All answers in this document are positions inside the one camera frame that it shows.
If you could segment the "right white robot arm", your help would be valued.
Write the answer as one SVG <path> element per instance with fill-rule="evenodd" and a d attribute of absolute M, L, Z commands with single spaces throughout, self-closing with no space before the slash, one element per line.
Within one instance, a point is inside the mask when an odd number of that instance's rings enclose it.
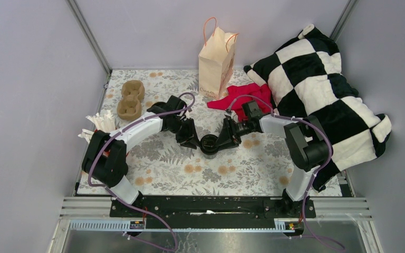
<path fill-rule="evenodd" d="M 283 214 L 295 217 L 302 211 L 302 203 L 308 196 L 314 178 L 332 158 L 332 145 L 318 119 L 289 118 L 274 113 L 265 114 L 256 101 L 242 105 L 247 117 L 242 122 L 234 121 L 230 115 L 223 120 L 223 128 L 212 147 L 216 151 L 236 148 L 241 137 L 253 132 L 275 134 L 284 138 L 290 157 L 295 165 L 292 180 L 285 188 L 281 203 Z"/>

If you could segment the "dark translucent coffee cup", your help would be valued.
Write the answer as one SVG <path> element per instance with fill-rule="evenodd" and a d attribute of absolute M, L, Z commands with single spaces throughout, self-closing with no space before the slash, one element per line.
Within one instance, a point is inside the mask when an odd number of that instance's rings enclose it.
<path fill-rule="evenodd" d="M 202 154 L 206 159 L 214 159 L 216 157 L 217 153 L 218 153 L 218 151 L 214 151 L 214 152 L 202 151 Z"/>

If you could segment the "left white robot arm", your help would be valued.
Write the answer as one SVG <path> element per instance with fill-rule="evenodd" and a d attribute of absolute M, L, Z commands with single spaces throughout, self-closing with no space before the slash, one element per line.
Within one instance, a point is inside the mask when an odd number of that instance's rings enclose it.
<path fill-rule="evenodd" d="M 141 195 L 127 179 L 128 152 L 151 135 L 169 131 L 175 134 L 182 147 L 201 147 L 193 119 L 186 117 L 191 106 L 181 96 L 172 95 L 167 102 L 157 102 L 137 120 L 111 132 L 93 132 L 82 161 L 82 171 L 88 174 L 88 183 L 98 180 L 122 204 L 122 210 L 131 217 L 142 211 Z"/>

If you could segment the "black cup lid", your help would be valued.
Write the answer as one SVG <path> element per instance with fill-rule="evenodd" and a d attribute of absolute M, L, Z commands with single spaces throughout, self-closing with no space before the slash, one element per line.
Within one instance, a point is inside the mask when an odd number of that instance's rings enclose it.
<path fill-rule="evenodd" d="M 214 152 L 218 151 L 218 148 L 216 147 L 216 140 L 217 136 L 213 134 L 207 134 L 203 136 L 200 140 L 201 146 L 200 149 L 201 151 L 205 152 Z"/>

